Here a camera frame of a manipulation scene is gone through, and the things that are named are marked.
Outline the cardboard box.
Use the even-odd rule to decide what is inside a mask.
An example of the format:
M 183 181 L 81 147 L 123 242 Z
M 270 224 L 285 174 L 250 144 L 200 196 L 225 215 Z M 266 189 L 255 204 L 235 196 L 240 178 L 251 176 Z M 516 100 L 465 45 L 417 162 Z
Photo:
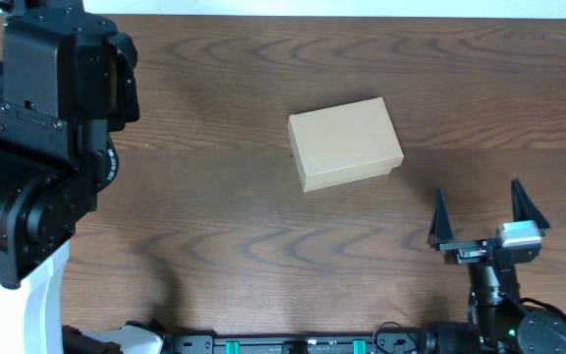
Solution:
M 293 114 L 288 131 L 304 192 L 387 175 L 404 159 L 381 97 Z

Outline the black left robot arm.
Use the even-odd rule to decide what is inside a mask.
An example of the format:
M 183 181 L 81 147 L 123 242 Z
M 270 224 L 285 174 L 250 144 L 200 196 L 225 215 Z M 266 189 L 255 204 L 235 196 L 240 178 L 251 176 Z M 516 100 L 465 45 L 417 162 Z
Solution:
M 139 324 L 62 322 L 77 223 L 118 174 L 112 134 L 140 117 L 133 40 L 80 0 L 0 10 L 0 353 L 166 352 L 169 340 Z

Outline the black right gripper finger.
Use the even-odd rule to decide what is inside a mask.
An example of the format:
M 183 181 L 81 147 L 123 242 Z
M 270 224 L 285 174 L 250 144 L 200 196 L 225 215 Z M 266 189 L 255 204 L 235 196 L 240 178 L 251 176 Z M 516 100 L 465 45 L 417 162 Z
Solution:
M 452 242 L 454 234 L 451 227 L 447 204 L 441 189 L 436 190 L 434 214 L 428 232 L 427 243 L 430 246 Z
M 533 221 L 540 231 L 549 231 L 550 223 L 530 199 L 521 181 L 513 179 L 510 189 L 513 220 L 515 222 Z

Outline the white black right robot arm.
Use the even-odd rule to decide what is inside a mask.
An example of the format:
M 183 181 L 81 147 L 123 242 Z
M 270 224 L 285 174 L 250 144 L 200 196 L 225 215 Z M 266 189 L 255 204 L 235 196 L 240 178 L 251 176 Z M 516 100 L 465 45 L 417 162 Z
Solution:
M 459 241 L 444 193 L 437 191 L 427 243 L 447 264 L 468 267 L 468 319 L 428 329 L 422 353 L 566 353 L 566 314 L 523 297 L 516 270 L 539 255 L 550 224 L 518 179 L 511 181 L 511 197 L 513 219 L 493 237 Z

